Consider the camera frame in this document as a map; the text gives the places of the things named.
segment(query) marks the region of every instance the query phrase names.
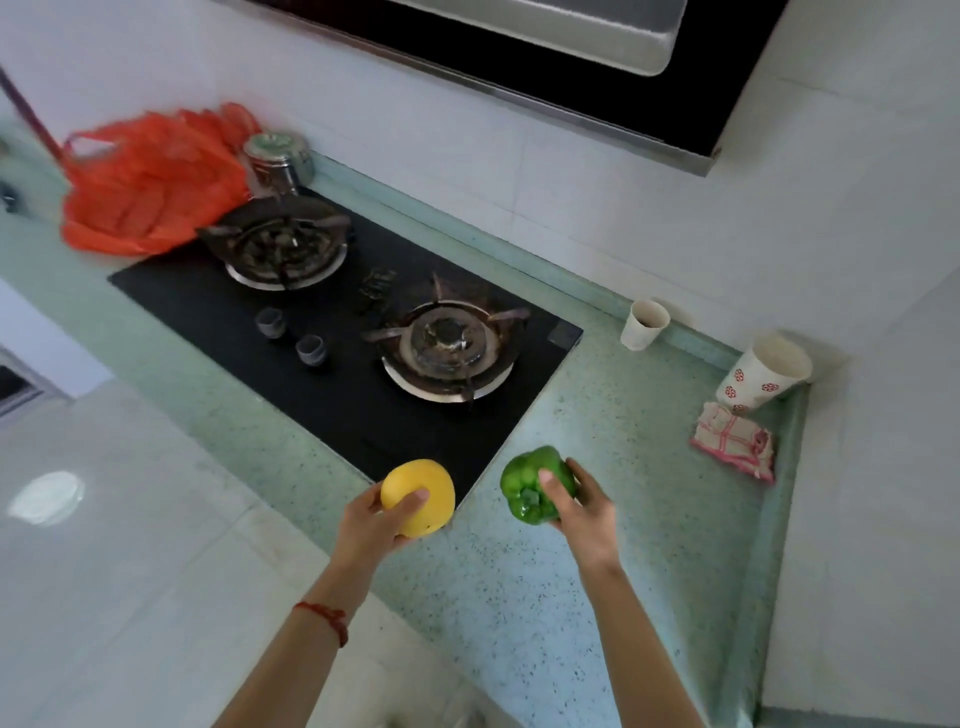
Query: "terrazzo countertop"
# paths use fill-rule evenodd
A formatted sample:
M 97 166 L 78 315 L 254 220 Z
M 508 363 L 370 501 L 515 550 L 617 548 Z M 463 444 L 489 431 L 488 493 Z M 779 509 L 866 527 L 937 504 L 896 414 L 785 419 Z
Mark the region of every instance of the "terrazzo countertop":
M 548 263 L 516 253 L 535 275 L 543 266 L 531 277 L 378 202 L 375 183 L 361 192 L 337 165 L 321 170 L 339 178 L 321 176 L 325 196 L 584 330 L 449 527 L 391 557 L 376 593 L 524 725 L 619 725 L 562 537 L 515 521 L 499 492 L 510 458 L 551 443 L 616 502 L 624 566 L 703 715 L 742 724 L 762 667 L 805 391 L 762 412 L 789 444 L 767 490 L 687 442 L 724 372 L 671 342 L 720 363 L 729 351 L 680 329 L 628 352 L 619 319 L 538 279 L 560 275 Z M 107 275 L 130 261 L 63 245 L 54 221 L 64 184 L 48 165 L 8 158 L 0 176 L 34 214 L 0 217 L 0 275 L 329 550 L 363 476 L 113 288 Z

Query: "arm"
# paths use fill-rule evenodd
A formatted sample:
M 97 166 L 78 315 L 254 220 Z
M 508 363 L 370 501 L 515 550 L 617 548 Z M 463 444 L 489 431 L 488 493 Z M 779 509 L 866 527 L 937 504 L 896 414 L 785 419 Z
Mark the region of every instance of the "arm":
M 575 460 L 566 462 L 580 481 L 579 503 L 550 471 L 540 471 L 540 485 L 557 506 L 560 520 L 553 525 L 566 537 L 593 605 L 621 724 L 627 728 L 702 728 L 696 708 L 620 566 L 613 502 Z
M 330 562 L 303 600 L 342 609 L 344 623 L 349 623 L 367 597 L 380 561 L 407 542 L 397 532 L 428 497 L 429 492 L 416 491 L 383 512 L 377 483 L 351 502 Z M 326 619 L 293 610 L 214 728 L 302 728 L 339 647 L 340 638 Z

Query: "black glass cooktop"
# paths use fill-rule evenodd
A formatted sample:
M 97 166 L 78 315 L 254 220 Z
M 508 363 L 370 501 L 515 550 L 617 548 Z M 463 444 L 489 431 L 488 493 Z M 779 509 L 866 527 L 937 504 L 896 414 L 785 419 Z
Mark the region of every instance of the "black glass cooktop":
M 194 241 L 147 258 L 110 282 L 163 324 L 334 449 L 371 480 L 418 458 L 440 462 L 457 503 L 467 495 L 567 353 L 581 330 L 522 298 L 349 210 L 353 223 L 342 267 L 318 284 L 261 291 L 232 279 L 224 263 Z M 513 370 L 472 402 L 438 403 L 403 391 L 387 375 L 375 346 L 360 334 L 382 314 L 358 291 L 371 271 L 392 271 L 388 299 L 429 284 L 483 290 L 507 308 L 531 311 Z M 283 311 L 292 336 L 273 342 L 254 322 L 265 307 Z M 327 342 L 326 362 L 312 369 L 297 356 L 297 337 Z

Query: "forearm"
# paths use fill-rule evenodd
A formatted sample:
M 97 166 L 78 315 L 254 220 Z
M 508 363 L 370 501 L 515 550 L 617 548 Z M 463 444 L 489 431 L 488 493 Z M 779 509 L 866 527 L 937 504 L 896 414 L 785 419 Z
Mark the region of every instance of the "forearm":
M 344 610 L 349 623 L 369 589 L 368 574 L 331 564 L 303 599 Z M 302 728 L 339 648 L 340 638 L 325 619 L 293 610 L 214 728 Z
M 581 571 L 625 728 L 702 728 L 657 632 L 619 566 Z

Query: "gas burner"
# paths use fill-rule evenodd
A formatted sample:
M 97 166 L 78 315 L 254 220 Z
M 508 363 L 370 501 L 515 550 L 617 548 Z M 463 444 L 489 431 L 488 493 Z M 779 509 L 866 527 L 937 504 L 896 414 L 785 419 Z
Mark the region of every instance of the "gas burner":
M 197 231 L 231 278 L 262 291 L 305 288 L 347 256 L 350 219 L 311 196 L 259 198 Z
M 404 392 L 413 395 L 414 397 L 419 397 L 422 400 L 434 401 L 437 404 L 448 404 L 448 403 L 457 403 L 457 402 L 466 402 L 473 400 L 479 400 L 481 397 L 485 397 L 494 389 L 499 387 L 503 382 L 507 380 L 507 377 L 510 376 L 510 372 L 514 370 L 514 365 L 511 364 L 503 372 L 491 380 L 490 384 L 487 384 L 480 389 L 477 389 L 473 392 L 473 397 L 468 399 L 467 395 L 464 393 L 460 394 L 437 394 L 436 392 L 430 392 L 426 389 L 420 389 L 419 387 L 414 386 L 409 381 L 403 378 L 403 376 L 394 369 L 394 365 L 391 364 L 387 359 L 383 360 L 383 367 L 387 370 L 387 375 L 392 379 L 396 385 L 402 389 Z
M 243 283 L 250 288 L 256 288 L 258 291 L 296 291 L 299 288 L 306 288 L 307 286 L 314 285 L 315 283 L 319 283 L 321 280 L 329 278 L 340 269 L 340 266 L 344 264 L 346 259 L 347 246 L 341 245 L 337 249 L 336 255 L 330 261 L 330 264 L 323 268 L 320 272 L 304 279 L 288 279 L 286 284 L 268 283 L 263 280 L 247 278 L 229 263 L 227 264 L 227 273 L 229 273 L 229 276 L 238 283 Z
M 480 316 L 486 319 L 487 313 L 479 308 L 430 308 L 400 337 L 403 363 L 435 379 L 467 379 L 481 374 L 496 361 L 500 343 Z
M 496 311 L 492 302 L 445 298 L 434 277 L 433 301 L 396 315 L 363 334 L 376 344 L 390 378 L 405 391 L 435 402 L 463 402 L 499 387 L 519 356 L 527 308 Z

